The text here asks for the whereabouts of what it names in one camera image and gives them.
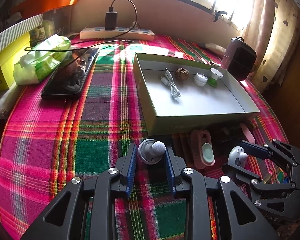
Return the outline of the striped white box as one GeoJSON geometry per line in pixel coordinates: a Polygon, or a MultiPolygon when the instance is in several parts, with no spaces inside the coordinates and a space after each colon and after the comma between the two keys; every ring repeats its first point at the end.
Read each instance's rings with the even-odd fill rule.
{"type": "Polygon", "coordinates": [[[0,33],[0,52],[26,32],[36,28],[43,22],[43,15],[27,18],[0,33]]]}

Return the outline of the white power strip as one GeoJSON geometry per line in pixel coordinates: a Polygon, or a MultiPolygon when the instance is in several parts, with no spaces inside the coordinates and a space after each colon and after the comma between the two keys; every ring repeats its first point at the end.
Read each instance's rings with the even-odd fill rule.
{"type": "Polygon", "coordinates": [[[106,30],[104,27],[84,28],[79,33],[80,39],[129,39],[129,40],[146,40],[153,41],[155,35],[151,30],[132,29],[129,28],[115,28],[114,30],[106,30]]]}

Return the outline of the pink clip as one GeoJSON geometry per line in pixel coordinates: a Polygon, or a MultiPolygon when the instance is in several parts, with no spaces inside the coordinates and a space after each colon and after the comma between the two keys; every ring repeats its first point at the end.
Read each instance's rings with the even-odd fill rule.
{"type": "Polygon", "coordinates": [[[256,143],[255,138],[252,135],[252,133],[249,131],[249,129],[247,128],[247,126],[245,124],[243,124],[243,123],[240,123],[239,125],[240,125],[240,127],[242,129],[242,132],[243,132],[244,136],[245,136],[245,140],[248,141],[248,142],[250,142],[250,143],[255,144],[256,143]]]}

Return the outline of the pink black portable heater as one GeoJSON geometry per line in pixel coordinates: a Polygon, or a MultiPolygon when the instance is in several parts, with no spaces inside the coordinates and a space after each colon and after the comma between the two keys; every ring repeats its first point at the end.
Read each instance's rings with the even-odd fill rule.
{"type": "Polygon", "coordinates": [[[238,36],[230,40],[221,68],[226,69],[237,81],[243,81],[251,72],[256,58],[256,51],[245,43],[243,37],[238,36]]]}

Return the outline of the black rectangular remote device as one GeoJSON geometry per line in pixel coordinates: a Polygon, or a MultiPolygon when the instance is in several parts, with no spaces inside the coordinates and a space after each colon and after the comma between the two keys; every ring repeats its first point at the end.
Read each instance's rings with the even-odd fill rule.
{"type": "Polygon", "coordinates": [[[240,141],[243,139],[242,129],[235,127],[216,127],[209,130],[212,142],[240,141]]]}

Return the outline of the pink case mint insert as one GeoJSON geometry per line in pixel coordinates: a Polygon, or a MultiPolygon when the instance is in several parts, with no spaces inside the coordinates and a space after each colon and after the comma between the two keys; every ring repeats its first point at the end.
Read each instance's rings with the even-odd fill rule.
{"type": "Polygon", "coordinates": [[[215,157],[212,149],[212,140],[207,130],[193,130],[190,135],[190,143],[196,169],[203,170],[214,165],[215,157]]]}

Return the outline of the black charger adapter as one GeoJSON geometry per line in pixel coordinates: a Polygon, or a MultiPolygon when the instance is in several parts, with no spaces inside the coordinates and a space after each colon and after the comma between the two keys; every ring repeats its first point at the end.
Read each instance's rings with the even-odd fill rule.
{"type": "Polygon", "coordinates": [[[109,7],[109,10],[106,12],[104,28],[106,30],[114,30],[117,23],[117,12],[114,11],[113,6],[109,7]]]}

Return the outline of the green white cardboard tray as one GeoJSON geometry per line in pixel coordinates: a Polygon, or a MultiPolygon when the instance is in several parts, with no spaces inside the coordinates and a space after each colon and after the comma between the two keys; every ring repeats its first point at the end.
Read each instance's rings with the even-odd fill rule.
{"type": "Polygon", "coordinates": [[[196,74],[211,76],[211,66],[202,62],[156,54],[136,53],[133,73],[147,133],[168,135],[190,132],[213,124],[242,122],[260,113],[245,88],[226,70],[217,87],[194,83],[196,74]],[[189,71],[184,81],[175,80],[180,96],[174,98],[161,78],[169,70],[189,71]]]}

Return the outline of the heart pattern curtain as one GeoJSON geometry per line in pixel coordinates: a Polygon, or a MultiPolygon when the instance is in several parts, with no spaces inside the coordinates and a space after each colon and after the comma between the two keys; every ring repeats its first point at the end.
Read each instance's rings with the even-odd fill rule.
{"type": "Polygon", "coordinates": [[[300,9],[294,0],[252,0],[243,38],[256,52],[248,76],[262,93],[284,80],[300,35],[300,9]]]}

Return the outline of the brown walnut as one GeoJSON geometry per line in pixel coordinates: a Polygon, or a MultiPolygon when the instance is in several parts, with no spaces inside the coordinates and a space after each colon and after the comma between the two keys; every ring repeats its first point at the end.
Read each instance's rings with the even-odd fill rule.
{"type": "Polygon", "coordinates": [[[189,75],[190,75],[190,72],[186,69],[186,68],[178,68],[176,71],[175,71],[175,78],[178,80],[178,81],[185,81],[189,78],[189,75]]]}

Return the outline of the beige pouch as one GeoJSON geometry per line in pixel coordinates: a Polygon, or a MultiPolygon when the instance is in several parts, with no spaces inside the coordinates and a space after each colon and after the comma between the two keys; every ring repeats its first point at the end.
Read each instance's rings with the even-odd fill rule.
{"type": "Polygon", "coordinates": [[[214,43],[200,43],[199,47],[215,53],[219,57],[223,57],[226,49],[214,43]]]}

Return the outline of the plaid bed cloth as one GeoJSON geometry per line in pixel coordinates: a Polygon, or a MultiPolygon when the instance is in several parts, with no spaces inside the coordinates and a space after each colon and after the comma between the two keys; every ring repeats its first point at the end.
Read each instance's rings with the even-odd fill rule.
{"type": "MultiPolygon", "coordinates": [[[[26,87],[0,144],[0,222],[12,239],[20,239],[67,181],[98,175],[126,155],[131,142],[147,137],[133,75],[135,52],[221,62],[194,42],[156,36],[103,47],[78,100],[42,100],[46,81],[26,87]]],[[[242,84],[261,111],[246,123],[257,144],[288,142],[259,91],[249,81],[242,84]]],[[[159,175],[138,164],[130,198],[116,200],[118,239],[183,239],[185,204],[171,196],[165,170],[159,175]]]]}

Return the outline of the white panda dome toy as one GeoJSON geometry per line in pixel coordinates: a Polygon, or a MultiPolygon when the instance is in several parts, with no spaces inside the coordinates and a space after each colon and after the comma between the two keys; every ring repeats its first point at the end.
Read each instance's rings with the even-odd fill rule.
{"type": "Polygon", "coordinates": [[[248,159],[248,154],[245,153],[241,146],[234,147],[228,157],[228,163],[235,164],[242,168],[245,168],[245,164],[248,159]]]}

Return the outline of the clear round candle jar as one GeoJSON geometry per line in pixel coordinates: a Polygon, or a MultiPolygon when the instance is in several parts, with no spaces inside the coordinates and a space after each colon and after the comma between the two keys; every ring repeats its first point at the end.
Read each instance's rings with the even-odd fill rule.
{"type": "Polygon", "coordinates": [[[207,83],[207,76],[203,73],[197,73],[195,76],[194,76],[194,83],[199,86],[199,87],[204,87],[205,84],[207,83]]]}

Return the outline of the black smartphone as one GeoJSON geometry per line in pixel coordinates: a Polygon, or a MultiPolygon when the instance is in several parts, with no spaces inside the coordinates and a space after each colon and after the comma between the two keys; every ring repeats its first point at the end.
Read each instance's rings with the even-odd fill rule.
{"type": "Polygon", "coordinates": [[[99,54],[98,48],[67,52],[41,92],[44,100],[75,99],[81,95],[88,74],[99,54]]]}

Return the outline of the yellow box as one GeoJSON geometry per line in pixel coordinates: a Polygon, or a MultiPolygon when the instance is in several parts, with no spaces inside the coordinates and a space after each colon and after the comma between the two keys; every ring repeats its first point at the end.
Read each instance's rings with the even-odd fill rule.
{"type": "Polygon", "coordinates": [[[8,90],[14,83],[14,65],[26,54],[30,46],[30,34],[26,32],[0,52],[0,92],[8,90]]]}

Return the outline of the green tissue pack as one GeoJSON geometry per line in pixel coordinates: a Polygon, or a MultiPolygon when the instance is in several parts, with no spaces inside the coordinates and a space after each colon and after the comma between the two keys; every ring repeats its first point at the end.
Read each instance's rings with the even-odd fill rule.
{"type": "Polygon", "coordinates": [[[42,82],[71,54],[71,41],[57,34],[36,45],[14,65],[13,77],[19,86],[42,82]]]}

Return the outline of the orange tray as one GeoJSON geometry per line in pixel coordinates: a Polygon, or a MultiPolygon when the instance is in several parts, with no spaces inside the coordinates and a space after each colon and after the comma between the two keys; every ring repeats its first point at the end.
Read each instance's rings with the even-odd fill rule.
{"type": "Polygon", "coordinates": [[[25,0],[10,10],[20,13],[22,18],[30,18],[45,12],[76,4],[77,0],[25,0]]]}

